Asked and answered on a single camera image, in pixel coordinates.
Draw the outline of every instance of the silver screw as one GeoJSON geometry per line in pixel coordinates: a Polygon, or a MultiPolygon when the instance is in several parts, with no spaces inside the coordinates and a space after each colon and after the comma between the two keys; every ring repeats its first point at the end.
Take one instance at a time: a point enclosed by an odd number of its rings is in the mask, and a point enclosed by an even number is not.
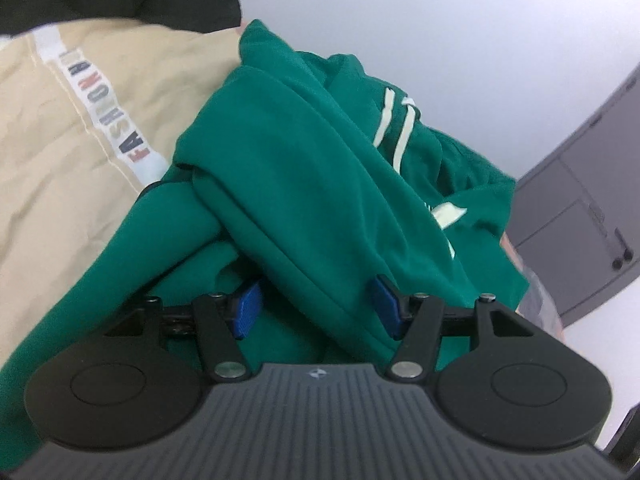
{"type": "Polygon", "coordinates": [[[391,367],[391,373],[402,379],[413,379],[422,373],[422,367],[413,361],[398,361],[391,367]]]}
{"type": "Polygon", "coordinates": [[[483,292],[478,298],[482,303],[493,303],[495,301],[495,294],[490,292],[483,292]]]}
{"type": "Polygon", "coordinates": [[[246,373],[246,367],[242,363],[225,361],[217,364],[213,371],[223,379],[237,379],[246,373]]]}

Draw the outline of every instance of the green sweatshirt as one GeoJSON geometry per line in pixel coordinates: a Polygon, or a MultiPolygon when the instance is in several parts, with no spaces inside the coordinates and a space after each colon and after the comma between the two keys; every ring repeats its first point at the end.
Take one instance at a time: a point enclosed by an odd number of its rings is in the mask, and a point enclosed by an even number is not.
{"type": "MultiPolygon", "coordinates": [[[[420,123],[405,92],[353,56],[293,51],[261,22],[242,65],[180,137],[165,184],[132,208],[104,253],[0,371],[0,466],[37,439],[22,391],[37,366],[141,286],[164,304],[230,292],[260,270],[273,285],[240,343],[263,362],[388,362],[398,343],[366,295],[402,291],[516,308],[527,283],[499,245],[514,181],[420,123]]],[[[467,350],[446,339],[440,366],[467,350]]]]}

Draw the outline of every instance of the white wall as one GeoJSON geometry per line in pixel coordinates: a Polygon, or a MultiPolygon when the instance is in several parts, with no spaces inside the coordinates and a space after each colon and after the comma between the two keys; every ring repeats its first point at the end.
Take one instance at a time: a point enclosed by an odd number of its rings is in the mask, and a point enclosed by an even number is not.
{"type": "Polygon", "coordinates": [[[521,176],[640,61],[640,0],[242,0],[292,46],[356,54],[423,121],[521,176]]]}
{"type": "Polygon", "coordinates": [[[640,280],[600,308],[567,327],[567,344],[602,370],[613,390],[613,405],[600,433],[604,447],[626,412],[640,402],[640,280]]]}

